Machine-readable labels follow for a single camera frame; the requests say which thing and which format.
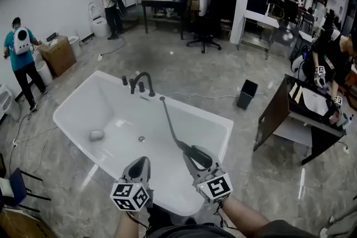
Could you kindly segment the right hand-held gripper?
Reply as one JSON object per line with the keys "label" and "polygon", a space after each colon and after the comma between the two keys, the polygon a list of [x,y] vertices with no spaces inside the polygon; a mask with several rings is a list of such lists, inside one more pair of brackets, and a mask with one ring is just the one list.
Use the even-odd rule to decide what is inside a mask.
{"label": "right hand-held gripper", "polygon": [[211,167],[203,167],[203,169],[214,170],[201,178],[200,169],[194,162],[199,162],[200,155],[196,151],[183,152],[182,156],[187,169],[195,179],[192,185],[208,203],[219,203],[227,199],[233,191],[229,175],[220,167],[221,163],[215,153],[202,146],[199,146],[199,149],[207,153],[213,160]]}

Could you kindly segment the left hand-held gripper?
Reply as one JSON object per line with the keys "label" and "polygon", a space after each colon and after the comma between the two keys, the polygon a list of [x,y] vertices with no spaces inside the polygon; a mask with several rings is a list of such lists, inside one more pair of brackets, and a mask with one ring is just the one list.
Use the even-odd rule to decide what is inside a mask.
{"label": "left hand-held gripper", "polygon": [[[139,178],[139,182],[129,179]],[[148,157],[139,157],[127,165],[122,177],[114,183],[110,199],[121,211],[141,211],[151,207],[153,190],[148,182],[151,178],[151,162]]]}

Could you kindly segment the person's left forearm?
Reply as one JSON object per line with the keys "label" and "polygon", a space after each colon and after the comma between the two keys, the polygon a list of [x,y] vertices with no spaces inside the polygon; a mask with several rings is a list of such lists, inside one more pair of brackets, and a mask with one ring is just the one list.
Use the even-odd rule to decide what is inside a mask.
{"label": "person's left forearm", "polygon": [[122,212],[113,238],[139,238],[139,224]]}

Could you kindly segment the white bathtub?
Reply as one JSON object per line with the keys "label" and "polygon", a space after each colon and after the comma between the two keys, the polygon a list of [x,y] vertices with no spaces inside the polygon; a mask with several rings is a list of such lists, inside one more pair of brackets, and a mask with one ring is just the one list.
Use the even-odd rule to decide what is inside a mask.
{"label": "white bathtub", "polygon": [[[197,213],[203,197],[192,185],[175,140],[199,145],[223,159],[233,121],[166,98],[135,91],[101,71],[90,75],[55,110],[53,120],[95,164],[114,179],[133,160],[151,162],[155,204],[180,216]],[[145,137],[144,142],[138,138]]]}

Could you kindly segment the person's dark grey clothing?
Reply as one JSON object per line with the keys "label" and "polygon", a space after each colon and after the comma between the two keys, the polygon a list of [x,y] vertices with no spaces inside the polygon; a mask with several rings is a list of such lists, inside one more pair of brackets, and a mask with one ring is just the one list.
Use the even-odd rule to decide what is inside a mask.
{"label": "person's dark grey clothing", "polygon": [[[213,224],[174,225],[169,214],[154,205],[149,213],[147,238],[235,238],[229,232]],[[250,238],[318,238],[294,227],[284,220],[274,220],[259,228]]]}

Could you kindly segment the black trash bin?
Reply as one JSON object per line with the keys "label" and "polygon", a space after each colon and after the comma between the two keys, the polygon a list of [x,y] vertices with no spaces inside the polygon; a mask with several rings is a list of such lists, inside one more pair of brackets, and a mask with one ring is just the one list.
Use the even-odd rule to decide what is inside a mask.
{"label": "black trash bin", "polygon": [[246,79],[238,96],[237,107],[246,110],[254,98],[257,88],[258,84]]}

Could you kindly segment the dark vanity cabinet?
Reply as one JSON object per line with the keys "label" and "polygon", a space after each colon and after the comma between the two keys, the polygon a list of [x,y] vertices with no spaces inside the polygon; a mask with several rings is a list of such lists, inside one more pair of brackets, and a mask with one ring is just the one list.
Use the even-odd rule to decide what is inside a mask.
{"label": "dark vanity cabinet", "polygon": [[[329,109],[324,116],[306,108],[302,88],[308,88],[326,98]],[[324,94],[317,87],[285,74],[278,90],[258,119],[262,132],[253,150],[256,151],[275,134],[311,148],[311,154],[301,161],[303,166],[346,135],[343,127],[330,124],[329,118],[335,111],[335,105],[327,93]]]}

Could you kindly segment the blue chair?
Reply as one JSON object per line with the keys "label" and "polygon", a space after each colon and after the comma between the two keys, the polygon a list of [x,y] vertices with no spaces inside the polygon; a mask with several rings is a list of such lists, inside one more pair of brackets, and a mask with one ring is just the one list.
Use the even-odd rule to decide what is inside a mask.
{"label": "blue chair", "polygon": [[43,182],[42,178],[16,168],[8,179],[0,178],[0,204],[14,209],[22,208],[40,213],[40,210],[22,205],[21,203],[28,196],[44,201],[51,201],[51,198],[34,194],[31,189],[26,187],[23,176]]}

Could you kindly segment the white sink basin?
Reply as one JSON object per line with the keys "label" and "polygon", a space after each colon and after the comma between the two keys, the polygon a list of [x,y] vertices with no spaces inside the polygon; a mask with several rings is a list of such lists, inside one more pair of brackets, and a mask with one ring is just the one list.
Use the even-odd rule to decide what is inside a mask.
{"label": "white sink basin", "polygon": [[302,95],[305,106],[308,110],[320,115],[324,116],[327,111],[327,103],[326,98],[322,95],[319,95],[308,88],[302,88]]}

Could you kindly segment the black office chair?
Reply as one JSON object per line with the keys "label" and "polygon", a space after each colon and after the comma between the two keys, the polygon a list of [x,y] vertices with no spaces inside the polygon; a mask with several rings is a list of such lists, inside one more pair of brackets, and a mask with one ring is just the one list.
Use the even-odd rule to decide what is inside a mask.
{"label": "black office chair", "polygon": [[195,43],[201,43],[201,53],[206,53],[206,46],[215,46],[217,50],[221,50],[222,47],[214,41],[221,34],[220,20],[211,16],[198,16],[195,22],[191,24],[191,32],[194,34],[194,39],[186,43],[189,47]]}

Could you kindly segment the white toilet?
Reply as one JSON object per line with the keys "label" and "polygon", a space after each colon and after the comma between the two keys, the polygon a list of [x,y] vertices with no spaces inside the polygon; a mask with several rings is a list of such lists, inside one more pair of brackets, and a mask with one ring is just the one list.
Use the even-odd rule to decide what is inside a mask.
{"label": "white toilet", "polygon": [[19,121],[21,115],[20,105],[15,101],[10,89],[3,84],[0,84],[0,109],[14,121]]}
{"label": "white toilet", "polygon": [[35,57],[35,67],[42,81],[44,82],[44,85],[49,86],[53,81],[53,77],[49,66],[40,54]]}
{"label": "white toilet", "polygon": [[88,13],[90,18],[91,30],[96,37],[107,37],[110,34],[110,28],[102,10],[94,3],[88,4]]}

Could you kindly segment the brown cardboard box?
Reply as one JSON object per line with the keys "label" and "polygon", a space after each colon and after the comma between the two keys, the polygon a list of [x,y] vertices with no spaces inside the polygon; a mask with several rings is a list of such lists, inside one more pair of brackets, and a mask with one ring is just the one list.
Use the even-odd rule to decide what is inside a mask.
{"label": "brown cardboard box", "polygon": [[58,35],[55,44],[41,45],[38,49],[52,76],[59,77],[76,63],[76,58],[66,36]]}

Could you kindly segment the white round bin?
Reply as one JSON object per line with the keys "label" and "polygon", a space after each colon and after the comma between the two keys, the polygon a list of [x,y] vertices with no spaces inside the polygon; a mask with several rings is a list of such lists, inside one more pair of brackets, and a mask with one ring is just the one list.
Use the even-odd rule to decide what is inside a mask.
{"label": "white round bin", "polygon": [[77,36],[71,36],[69,37],[69,43],[75,57],[78,58],[82,53],[79,38]]}

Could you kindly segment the metal rack table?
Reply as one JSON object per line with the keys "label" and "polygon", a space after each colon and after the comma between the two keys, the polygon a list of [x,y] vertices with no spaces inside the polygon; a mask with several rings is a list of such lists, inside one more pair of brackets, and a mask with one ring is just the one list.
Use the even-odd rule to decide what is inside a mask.
{"label": "metal rack table", "polygon": [[[261,28],[262,32],[260,35],[257,36],[249,32],[245,32],[245,26],[247,23],[250,25],[256,25],[258,28]],[[240,49],[243,43],[262,48],[265,52],[265,58],[267,60],[269,58],[271,47],[274,42],[275,34],[278,30],[279,23],[277,19],[264,14],[246,10],[243,18],[242,34],[237,44],[237,50]]]}

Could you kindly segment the black table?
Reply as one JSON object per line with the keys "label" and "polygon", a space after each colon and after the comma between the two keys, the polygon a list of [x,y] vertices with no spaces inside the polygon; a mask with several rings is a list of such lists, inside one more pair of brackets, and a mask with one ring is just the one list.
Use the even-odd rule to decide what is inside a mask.
{"label": "black table", "polygon": [[187,8],[187,0],[142,0],[141,6],[143,9],[144,30],[148,34],[148,18],[146,8],[173,8],[178,13],[178,20],[173,20],[173,23],[180,24],[180,38],[184,39],[184,23],[185,23],[185,11]]}

